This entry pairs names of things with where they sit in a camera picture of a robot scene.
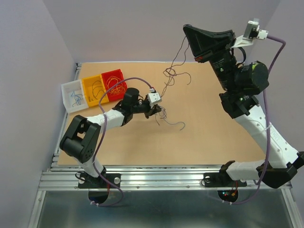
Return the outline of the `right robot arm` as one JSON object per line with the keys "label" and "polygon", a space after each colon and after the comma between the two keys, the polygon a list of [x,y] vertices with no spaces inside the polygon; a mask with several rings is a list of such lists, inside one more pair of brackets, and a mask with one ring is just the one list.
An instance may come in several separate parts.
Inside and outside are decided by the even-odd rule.
{"label": "right robot arm", "polygon": [[219,95],[224,111],[240,124],[263,150],[260,161],[229,161],[216,173],[207,173],[206,187],[229,187],[236,181],[257,181],[277,189],[289,182],[304,164],[304,154],[292,147],[270,123],[266,106],[256,96],[269,85],[271,67],[256,61],[238,63],[234,50],[243,50],[256,39],[270,37],[259,23],[249,21],[244,34],[236,37],[232,30],[211,32],[192,25],[183,27],[185,36],[199,63],[209,62],[224,92]]}

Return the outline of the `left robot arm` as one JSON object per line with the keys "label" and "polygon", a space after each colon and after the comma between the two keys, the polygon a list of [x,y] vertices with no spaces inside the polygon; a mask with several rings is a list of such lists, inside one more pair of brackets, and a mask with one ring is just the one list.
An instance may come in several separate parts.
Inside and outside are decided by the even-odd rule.
{"label": "left robot arm", "polygon": [[107,130],[129,123],[134,114],[144,114],[146,118],[159,113],[161,96],[153,88],[140,97],[139,90],[127,88],[123,99],[111,110],[91,117],[76,115],[65,131],[59,147],[74,158],[83,171],[76,173],[79,188],[106,188],[106,168],[96,159]]}

